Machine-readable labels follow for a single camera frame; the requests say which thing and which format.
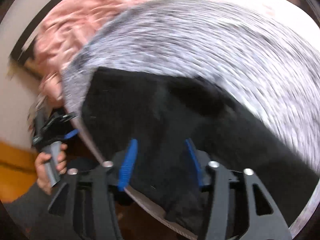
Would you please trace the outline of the person left hand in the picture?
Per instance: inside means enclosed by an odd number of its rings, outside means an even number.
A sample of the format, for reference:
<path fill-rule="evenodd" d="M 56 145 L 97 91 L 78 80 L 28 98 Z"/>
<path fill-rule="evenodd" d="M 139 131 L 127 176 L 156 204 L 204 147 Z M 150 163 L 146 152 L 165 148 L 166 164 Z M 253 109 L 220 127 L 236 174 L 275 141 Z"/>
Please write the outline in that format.
<path fill-rule="evenodd" d="M 59 174 L 65 174 L 67 171 L 67 160 L 66 153 L 67 150 L 66 144 L 61 144 L 60 150 L 61 152 L 57 156 L 57 165 L 56 170 Z M 35 170 L 37 174 L 37 185 L 40 189 L 42 189 L 46 194 L 50 195 L 52 192 L 52 186 L 46 171 L 45 164 L 50 161 L 51 155 L 49 153 L 41 152 L 38 154 L 35 160 Z"/>

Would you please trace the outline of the dark sleeve left forearm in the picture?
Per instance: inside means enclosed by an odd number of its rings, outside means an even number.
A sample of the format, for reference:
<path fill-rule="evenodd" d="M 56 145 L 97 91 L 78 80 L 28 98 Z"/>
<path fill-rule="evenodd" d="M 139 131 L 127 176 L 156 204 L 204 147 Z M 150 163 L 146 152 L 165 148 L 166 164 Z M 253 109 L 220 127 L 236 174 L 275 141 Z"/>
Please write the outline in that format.
<path fill-rule="evenodd" d="M 57 196 L 46 194 L 37 183 L 3 209 L 31 239 L 80 239 L 73 226 L 72 213 L 67 206 L 69 187 L 64 184 Z"/>

